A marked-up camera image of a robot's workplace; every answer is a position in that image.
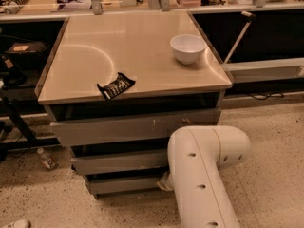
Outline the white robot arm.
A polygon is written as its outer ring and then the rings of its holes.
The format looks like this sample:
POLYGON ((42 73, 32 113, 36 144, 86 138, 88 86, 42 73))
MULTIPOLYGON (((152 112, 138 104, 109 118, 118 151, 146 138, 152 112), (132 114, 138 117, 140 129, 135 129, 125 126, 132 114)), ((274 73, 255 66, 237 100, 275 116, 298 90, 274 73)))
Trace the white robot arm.
POLYGON ((181 228, 240 228, 219 170, 250 153, 249 137, 232 126, 186 126, 171 135, 159 187, 175 193, 181 228))

